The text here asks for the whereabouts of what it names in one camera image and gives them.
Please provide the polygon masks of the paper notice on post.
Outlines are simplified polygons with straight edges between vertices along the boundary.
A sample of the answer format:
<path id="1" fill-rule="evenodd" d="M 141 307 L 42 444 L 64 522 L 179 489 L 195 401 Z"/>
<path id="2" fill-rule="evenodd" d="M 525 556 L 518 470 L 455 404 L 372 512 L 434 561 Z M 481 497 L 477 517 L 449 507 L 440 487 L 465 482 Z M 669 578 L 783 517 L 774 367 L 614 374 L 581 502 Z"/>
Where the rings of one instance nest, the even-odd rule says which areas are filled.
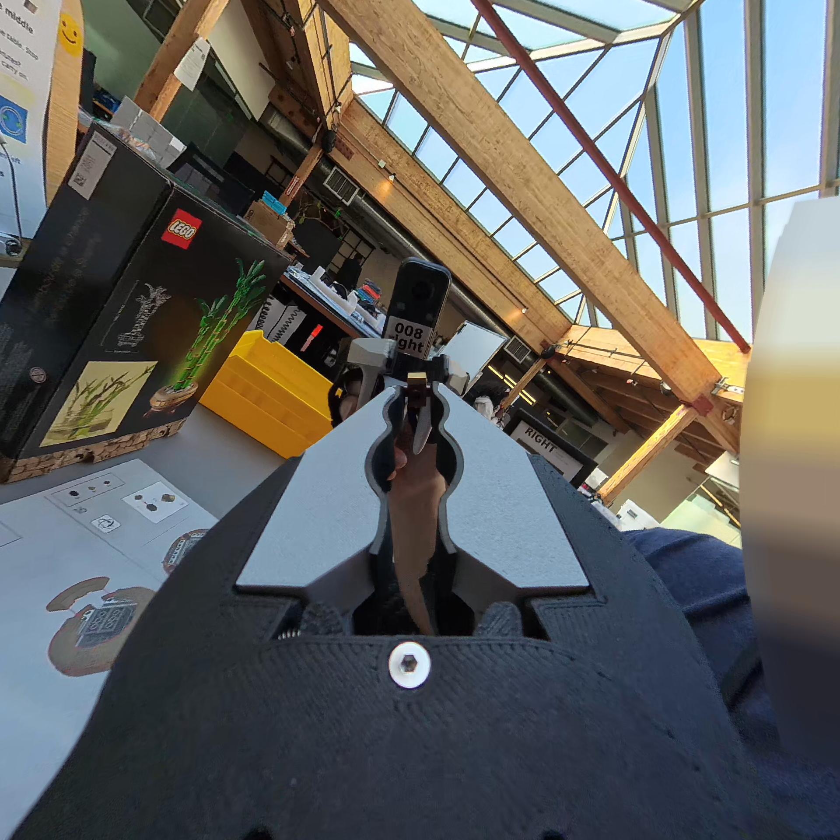
<path id="1" fill-rule="evenodd" d="M 174 69 L 174 77 L 187 90 L 195 90 L 196 84 L 203 74 L 210 50 L 211 46 L 205 38 L 196 37 L 192 46 Z"/>

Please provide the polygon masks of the framed marker sign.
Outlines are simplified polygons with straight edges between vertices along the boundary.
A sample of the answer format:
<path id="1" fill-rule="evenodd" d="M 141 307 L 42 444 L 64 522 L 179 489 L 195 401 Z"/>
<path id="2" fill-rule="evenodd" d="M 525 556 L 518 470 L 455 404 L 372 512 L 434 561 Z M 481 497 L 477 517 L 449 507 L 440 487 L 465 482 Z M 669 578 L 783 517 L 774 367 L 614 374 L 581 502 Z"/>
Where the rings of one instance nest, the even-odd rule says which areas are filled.
<path id="1" fill-rule="evenodd" d="M 542 456 L 573 488 L 580 489 L 596 467 L 593 458 L 521 406 L 508 410 L 502 430 L 528 452 Z"/>

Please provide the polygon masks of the cardboard box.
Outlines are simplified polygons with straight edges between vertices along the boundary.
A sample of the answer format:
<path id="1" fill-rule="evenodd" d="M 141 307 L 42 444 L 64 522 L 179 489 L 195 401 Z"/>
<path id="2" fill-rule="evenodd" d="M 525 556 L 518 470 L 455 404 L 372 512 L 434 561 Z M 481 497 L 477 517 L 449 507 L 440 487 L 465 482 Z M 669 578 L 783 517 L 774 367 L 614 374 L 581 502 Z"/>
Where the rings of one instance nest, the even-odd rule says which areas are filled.
<path id="1" fill-rule="evenodd" d="M 292 240 L 294 221 L 263 200 L 252 202 L 243 219 L 278 249 L 284 249 Z"/>

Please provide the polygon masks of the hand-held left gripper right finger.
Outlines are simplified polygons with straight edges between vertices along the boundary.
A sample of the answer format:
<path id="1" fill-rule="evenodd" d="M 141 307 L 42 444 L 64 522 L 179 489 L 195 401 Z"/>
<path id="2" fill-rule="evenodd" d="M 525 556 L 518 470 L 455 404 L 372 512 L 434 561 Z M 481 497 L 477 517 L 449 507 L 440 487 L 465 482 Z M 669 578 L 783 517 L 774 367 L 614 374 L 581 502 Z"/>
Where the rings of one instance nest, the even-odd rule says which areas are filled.
<path id="1" fill-rule="evenodd" d="M 446 385 L 430 396 L 444 482 L 427 567 L 433 630 L 474 632 L 507 604 L 523 632 L 551 632 L 548 608 L 575 606 L 590 582 L 532 458 Z"/>

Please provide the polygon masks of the cluttered background desk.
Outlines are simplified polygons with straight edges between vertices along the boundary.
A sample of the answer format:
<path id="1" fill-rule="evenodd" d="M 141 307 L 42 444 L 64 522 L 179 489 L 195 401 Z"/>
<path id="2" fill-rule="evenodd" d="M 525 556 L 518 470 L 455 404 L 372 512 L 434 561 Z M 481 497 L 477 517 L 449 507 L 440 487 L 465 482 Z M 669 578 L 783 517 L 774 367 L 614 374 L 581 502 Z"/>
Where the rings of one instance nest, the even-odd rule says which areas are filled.
<path id="1" fill-rule="evenodd" d="M 345 311 L 339 303 L 325 295 L 318 284 L 311 283 L 311 276 L 306 272 L 289 266 L 280 278 L 280 282 L 292 295 L 352 339 L 379 339 L 382 336 L 382 331 L 368 324 L 360 314 Z"/>

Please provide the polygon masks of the person's right forearm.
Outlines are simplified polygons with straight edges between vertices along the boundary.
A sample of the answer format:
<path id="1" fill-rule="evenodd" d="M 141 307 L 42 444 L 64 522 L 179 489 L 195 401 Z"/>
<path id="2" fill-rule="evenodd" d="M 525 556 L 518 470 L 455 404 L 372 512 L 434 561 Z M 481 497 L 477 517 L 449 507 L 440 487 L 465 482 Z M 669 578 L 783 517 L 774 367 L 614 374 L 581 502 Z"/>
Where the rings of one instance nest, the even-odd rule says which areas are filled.
<path id="1" fill-rule="evenodd" d="M 423 635 L 436 634 L 421 580 L 437 546 L 437 520 L 391 513 L 395 577 L 409 616 Z"/>

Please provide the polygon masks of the printed instruction sheet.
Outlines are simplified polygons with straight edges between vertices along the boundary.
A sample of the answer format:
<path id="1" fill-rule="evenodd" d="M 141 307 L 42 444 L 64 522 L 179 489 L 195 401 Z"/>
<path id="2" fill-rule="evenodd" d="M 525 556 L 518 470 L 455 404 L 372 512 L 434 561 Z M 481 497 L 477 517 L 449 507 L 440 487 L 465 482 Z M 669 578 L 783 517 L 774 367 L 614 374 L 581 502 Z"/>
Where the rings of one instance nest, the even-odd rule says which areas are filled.
<path id="1" fill-rule="evenodd" d="M 1 2 L 1 231 L 32 238 L 46 212 L 44 131 L 60 1 Z"/>

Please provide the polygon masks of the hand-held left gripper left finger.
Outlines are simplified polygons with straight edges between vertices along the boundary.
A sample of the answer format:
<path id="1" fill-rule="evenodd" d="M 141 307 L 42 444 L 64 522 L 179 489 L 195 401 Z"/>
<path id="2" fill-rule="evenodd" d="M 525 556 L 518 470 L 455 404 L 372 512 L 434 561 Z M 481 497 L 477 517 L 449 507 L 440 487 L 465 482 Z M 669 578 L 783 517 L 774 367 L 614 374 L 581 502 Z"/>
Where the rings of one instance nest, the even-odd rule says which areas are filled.
<path id="1" fill-rule="evenodd" d="M 392 572 L 387 495 L 406 410 L 388 385 L 300 457 L 235 583 L 249 606 L 271 603 L 300 625 L 305 607 L 334 608 L 351 632 L 392 629 L 382 617 Z"/>

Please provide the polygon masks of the stack of grey boxes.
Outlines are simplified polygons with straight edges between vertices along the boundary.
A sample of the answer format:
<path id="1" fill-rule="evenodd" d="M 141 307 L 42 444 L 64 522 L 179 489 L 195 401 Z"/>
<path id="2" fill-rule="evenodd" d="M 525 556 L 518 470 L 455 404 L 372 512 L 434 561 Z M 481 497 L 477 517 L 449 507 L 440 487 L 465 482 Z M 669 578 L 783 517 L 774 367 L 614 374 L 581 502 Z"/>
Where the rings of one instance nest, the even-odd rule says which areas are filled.
<path id="1" fill-rule="evenodd" d="M 186 150 L 185 143 L 127 96 L 122 98 L 109 127 L 163 168 L 169 167 Z"/>

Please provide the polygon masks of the person in blue shirt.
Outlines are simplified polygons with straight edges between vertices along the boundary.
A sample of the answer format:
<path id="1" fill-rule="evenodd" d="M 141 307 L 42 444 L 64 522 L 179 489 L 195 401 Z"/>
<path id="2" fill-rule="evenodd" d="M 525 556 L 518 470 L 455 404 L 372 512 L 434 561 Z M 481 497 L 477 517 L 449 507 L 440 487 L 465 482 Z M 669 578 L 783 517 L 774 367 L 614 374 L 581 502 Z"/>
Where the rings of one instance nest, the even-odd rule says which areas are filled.
<path id="1" fill-rule="evenodd" d="M 838 838 L 838 770 L 795 756 L 780 740 L 742 551 L 685 530 L 650 528 L 623 536 L 657 572 L 692 627 L 730 720 L 780 816 L 804 838 Z"/>

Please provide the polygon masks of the white foam tray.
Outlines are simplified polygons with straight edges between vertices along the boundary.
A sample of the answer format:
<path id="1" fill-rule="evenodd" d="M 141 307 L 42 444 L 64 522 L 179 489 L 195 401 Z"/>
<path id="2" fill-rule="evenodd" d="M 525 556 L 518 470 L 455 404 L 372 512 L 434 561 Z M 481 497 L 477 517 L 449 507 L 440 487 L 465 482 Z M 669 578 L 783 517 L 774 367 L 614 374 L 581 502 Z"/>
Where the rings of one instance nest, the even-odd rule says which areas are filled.
<path id="1" fill-rule="evenodd" d="M 328 283 L 329 277 L 322 267 L 316 268 L 309 276 L 309 285 L 322 297 L 346 314 L 351 314 L 358 306 L 358 296 L 355 291 L 347 290 L 343 285 Z"/>

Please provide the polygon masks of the person's right hand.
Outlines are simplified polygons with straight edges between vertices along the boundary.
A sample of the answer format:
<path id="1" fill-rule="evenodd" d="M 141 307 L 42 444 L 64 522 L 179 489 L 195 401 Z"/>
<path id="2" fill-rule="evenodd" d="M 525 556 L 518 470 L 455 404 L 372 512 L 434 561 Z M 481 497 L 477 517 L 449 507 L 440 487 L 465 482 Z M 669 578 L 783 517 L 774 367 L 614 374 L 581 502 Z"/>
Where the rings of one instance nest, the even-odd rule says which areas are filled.
<path id="1" fill-rule="evenodd" d="M 395 469 L 390 476 L 389 512 L 409 522 L 436 520 L 440 501 L 448 488 L 438 468 L 438 445 L 428 439 L 414 452 L 414 430 L 409 423 L 395 437 Z"/>

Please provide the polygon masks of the yellow plastic bin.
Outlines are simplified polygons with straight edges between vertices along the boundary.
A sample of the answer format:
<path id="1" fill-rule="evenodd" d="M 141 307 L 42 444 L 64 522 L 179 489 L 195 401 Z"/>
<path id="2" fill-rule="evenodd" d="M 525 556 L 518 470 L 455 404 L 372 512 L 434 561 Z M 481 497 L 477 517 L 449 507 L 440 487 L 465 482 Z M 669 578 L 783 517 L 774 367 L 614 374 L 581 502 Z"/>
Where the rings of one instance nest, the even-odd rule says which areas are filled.
<path id="1" fill-rule="evenodd" d="M 331 432 L 330 386 L 285 346 L 254 330 L 236 343 L 200 403 L 288 459 Z"/>

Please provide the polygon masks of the rolling whiteboard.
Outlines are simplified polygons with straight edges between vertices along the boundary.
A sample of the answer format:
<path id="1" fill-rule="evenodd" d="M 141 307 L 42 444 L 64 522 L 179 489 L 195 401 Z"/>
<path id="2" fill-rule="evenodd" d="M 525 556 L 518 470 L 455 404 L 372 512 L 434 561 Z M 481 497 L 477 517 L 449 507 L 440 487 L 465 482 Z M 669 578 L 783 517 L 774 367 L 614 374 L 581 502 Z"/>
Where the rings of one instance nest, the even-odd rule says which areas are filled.
<path id="1" fill-rule="evenodd" d="M 502 333 L 470 321 L 463 322 L 440 350 L 449 359 L 450 367 L 462 372 L 455 376 L 454 384 L 448 382 L 450 389 L 461 396 L 466 394 L 507 341 L 508 336 Z"/>

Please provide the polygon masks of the lego instruction booklet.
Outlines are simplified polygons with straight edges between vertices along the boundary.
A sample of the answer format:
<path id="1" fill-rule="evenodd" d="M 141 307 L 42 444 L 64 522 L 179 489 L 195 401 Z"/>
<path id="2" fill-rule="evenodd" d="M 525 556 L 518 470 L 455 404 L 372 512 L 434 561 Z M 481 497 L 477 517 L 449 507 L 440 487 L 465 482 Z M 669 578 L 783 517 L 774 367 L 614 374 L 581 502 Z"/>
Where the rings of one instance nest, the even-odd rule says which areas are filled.
<path id="1" fill-rule="evenodd" d="M 1 508 L 1 834 L 67 759 L 211 513 L 134 459 Z"/>

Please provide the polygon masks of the black bamboo lego set box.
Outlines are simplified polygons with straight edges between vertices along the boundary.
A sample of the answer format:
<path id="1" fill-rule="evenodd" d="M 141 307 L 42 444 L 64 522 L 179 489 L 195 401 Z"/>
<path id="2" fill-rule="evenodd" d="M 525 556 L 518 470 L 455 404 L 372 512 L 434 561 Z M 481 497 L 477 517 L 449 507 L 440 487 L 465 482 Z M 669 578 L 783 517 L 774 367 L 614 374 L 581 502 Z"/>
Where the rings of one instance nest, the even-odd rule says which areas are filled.
<path id="1" fill-rule="evenodd" d="M 2 482 L 177 434 L 290 263 L 94 122 L 2 298 Z"/>

